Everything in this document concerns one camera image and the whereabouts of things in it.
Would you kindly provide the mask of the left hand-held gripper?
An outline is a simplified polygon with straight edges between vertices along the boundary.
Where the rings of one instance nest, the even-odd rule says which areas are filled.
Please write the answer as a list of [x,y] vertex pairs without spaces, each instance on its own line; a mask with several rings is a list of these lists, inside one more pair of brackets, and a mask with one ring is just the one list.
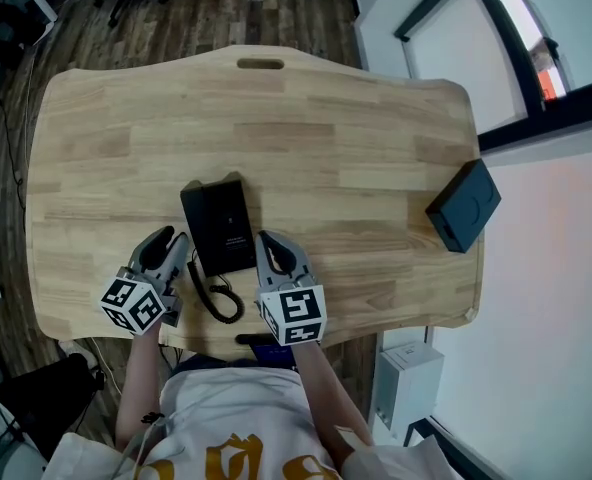
[[[184,232],[172,240],[174,232],[164,226],[147,236],[133,250],[129,268],[121,267],[107,283],[100,308],[115,326],[134,335],[157,322],[177,326],[183,304],[172,281],[185,266],[190,240]],[[159,267],[158,273],[147,271]]]

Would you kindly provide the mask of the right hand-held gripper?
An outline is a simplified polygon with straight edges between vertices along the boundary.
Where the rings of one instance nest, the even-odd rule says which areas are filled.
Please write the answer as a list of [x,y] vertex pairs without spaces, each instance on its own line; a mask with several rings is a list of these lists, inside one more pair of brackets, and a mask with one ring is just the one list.
[[325,295],[307,267],[296,273],[308,262],[305,251],[282,234],[260,231],[255,254],[256,302],[273,337],[281,346],[320,342],[326,328]]

